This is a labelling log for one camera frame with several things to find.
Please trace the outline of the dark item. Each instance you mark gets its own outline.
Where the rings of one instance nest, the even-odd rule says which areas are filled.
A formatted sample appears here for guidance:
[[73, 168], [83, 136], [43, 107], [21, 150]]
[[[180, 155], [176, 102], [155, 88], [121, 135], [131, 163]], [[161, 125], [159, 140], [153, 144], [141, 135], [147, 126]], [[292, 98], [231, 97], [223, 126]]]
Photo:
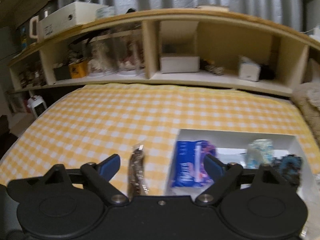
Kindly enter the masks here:
[[129, 200], [132, 200], [135, 196], [145, 196], [149, 192], [144, 178], [144, 159], [144, 145], [135, 145], [130, 155], [127, 173], [127, 195]]

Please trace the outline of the white shallow cardboard box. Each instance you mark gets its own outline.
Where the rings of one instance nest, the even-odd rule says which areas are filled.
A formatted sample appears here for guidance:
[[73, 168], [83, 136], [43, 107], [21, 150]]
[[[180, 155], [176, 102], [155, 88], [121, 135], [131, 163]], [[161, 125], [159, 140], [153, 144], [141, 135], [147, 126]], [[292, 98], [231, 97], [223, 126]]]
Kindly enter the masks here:
[[284, 134], [267, 134], [252, 132], [210, 131], [199, 129], [181, 129], [176, 141], [207, 140], [216, 147], [217, 157], [223, 163], [235, 162], [245, 166], [247, 145], [256, 139], [270, 139], [273, 143], [274, 156], [281, 158], [295, 154], [303, 159], [301, 182], [297, 190], [308, 207], [309, 216], [306, 223], [306, 237], [319, 234], [319, 190], [297, 137]]

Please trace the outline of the blue tissue pack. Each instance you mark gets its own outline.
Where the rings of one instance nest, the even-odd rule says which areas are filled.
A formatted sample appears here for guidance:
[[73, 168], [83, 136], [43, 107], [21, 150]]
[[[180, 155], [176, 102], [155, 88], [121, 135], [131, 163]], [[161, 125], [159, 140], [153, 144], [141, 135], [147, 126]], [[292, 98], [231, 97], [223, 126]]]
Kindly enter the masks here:
[[213, 180], [204, 169], [206, 155], [216, 157], [216, 147], [208, 140], [176, 142], [172, 187], [204, 187]]

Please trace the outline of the light blue floral pouch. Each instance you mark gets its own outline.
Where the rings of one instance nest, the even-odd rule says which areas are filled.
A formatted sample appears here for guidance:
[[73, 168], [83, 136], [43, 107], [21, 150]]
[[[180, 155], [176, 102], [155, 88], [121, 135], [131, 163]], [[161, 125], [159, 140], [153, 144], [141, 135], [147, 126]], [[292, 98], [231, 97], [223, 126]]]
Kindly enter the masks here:
[[271, 164], [274, 148], [271, 139], [257, 139], [248, 144], [245, 156], [246, 168], [258, 169], [261, 164]]

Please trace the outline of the yellow checked bed sheet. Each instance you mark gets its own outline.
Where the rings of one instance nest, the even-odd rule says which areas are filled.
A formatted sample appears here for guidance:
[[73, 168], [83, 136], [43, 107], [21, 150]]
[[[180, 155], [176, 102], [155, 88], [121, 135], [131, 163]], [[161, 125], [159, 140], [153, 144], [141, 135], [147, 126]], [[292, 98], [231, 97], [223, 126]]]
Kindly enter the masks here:
[[87, 85], [50, 106], [1, 160], [1, 184], [116, 153], [121, 168], [112, 184], [125, 191], [132, 148], [143, 143], [147, 185], [160, 195], [180, 129], [295, 135], [313, 173], [319, 172], [319, 148], [290, 103], [237, 90], [111, 83]]

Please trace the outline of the dark teal scrunchie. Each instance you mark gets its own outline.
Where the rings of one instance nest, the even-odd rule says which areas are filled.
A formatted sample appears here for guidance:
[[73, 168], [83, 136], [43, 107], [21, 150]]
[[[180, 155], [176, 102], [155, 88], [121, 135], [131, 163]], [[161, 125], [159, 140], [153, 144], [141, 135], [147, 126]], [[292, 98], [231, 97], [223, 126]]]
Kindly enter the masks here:
[[272, 167], [292, 186], [300, 186], [300, 175], [303, 165], [301, 157], [289, 154], [281, 158], [274, 158]]

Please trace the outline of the white small heater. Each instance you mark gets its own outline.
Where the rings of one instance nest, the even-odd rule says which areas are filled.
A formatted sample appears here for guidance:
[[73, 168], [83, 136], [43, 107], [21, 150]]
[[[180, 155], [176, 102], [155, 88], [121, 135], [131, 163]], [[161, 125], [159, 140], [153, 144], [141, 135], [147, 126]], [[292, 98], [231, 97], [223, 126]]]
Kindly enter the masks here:
[[47, 110], [45, 101], [39, 95], [30, 97], [27, 101], [27, 107], [30, 109], [35, 119], [37, 119], [42, 113]]

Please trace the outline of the orange small box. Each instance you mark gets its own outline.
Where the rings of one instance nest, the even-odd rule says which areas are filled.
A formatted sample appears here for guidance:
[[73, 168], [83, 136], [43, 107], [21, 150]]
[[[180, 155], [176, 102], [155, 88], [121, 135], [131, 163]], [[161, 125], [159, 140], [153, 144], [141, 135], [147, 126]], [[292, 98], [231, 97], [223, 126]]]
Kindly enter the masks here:
[[87, 76], [87, 61], [69, 64], [68, 67], [72, 79], [79, 79]]

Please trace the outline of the white tissue box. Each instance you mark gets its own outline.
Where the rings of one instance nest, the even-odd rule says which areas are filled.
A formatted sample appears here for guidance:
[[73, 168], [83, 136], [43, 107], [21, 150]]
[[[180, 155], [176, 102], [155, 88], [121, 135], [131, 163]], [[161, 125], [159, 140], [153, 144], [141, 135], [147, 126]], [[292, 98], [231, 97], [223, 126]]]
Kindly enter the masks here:
[[261, 67], [245, 56], [239, 56], [238, 75], [240, 80], [258, 82]]

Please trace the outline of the beige fluffy blanket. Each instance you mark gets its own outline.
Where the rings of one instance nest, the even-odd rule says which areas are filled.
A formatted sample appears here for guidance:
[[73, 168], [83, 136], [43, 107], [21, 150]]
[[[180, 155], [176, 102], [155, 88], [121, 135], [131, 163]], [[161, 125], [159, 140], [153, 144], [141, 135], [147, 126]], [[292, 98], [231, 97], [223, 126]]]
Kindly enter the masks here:
[[300, 110], [319, 145], [319, 83], [303, 83], [292, 93], [291, 101]]

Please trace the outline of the doll in clear case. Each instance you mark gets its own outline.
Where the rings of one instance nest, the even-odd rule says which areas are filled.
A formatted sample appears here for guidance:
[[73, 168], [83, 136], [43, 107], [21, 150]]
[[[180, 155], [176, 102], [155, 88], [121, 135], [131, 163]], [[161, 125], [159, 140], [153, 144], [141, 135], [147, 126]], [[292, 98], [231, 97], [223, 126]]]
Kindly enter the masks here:
[[140, 76], [144, 73], [142, 31], [128, 30], [115, 39], [118, 73], [122, 76]]
[[117, 71], [116, 56], [114, 55], [113, 40], [94, 37], [88, 43], [91, 50], [88, 58], [89, 77], [103, 77]]

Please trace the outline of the wooden headboard shelf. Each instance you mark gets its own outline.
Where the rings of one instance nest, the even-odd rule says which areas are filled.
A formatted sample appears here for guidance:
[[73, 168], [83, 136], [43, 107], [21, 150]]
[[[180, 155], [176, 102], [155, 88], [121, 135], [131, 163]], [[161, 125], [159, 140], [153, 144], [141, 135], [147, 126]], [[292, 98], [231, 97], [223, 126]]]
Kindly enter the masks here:
[[[86, 35], [116, 29], [116, 37], [137, 33], [142, 39], [145, 70], [141, 76], [113, 73], [103, 77], [56, 79], [53, 67], [67, 54], [68, 45]], [[289, 97], [302, 83], [309, 54], [319, 54], [319, 42], [294, 29], [235, 12], [200, 9], [159, 9], [122, 14], [76, 25], [35, 44], [8, 64], [14, 90], [22, 91], [19, 72], [36, 59], [46, 87], [88, 83], [153, 83], [243, 89]], [[225, 69], [221, 76], [161, 72], [162, 56], [195, 54]]]

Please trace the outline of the open white box in shelf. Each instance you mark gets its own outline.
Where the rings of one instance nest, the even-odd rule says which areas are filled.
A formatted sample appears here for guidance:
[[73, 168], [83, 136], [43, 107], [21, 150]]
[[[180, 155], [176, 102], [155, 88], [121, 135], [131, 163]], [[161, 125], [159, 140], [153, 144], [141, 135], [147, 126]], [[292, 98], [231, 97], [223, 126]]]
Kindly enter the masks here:
[[196, 73], [200, 70], [197, 52], [197, 21], [160, 22], [159, 64], [163, 74]]

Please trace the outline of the white long box on shelf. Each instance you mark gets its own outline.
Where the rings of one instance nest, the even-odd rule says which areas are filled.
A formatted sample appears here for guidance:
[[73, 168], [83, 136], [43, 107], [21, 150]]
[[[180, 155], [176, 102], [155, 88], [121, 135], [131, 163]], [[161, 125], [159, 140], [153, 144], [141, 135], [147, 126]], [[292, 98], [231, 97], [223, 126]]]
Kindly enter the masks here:
[[105, 8], [108, 8], [108, 5], [73, 2], [58, 9], [39, 22], [40, 41], [74, 26], [95, 21], [97, 19], [96, 11]]

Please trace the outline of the white mug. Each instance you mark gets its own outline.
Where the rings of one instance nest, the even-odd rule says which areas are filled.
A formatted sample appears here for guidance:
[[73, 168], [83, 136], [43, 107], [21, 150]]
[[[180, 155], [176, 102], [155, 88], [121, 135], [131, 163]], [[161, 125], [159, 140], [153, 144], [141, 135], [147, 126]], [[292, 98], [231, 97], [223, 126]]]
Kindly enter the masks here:
[[34, 16], [29, 21], [29, 37], [40, 42], [40, 31], [39, 31], [39, 16]]

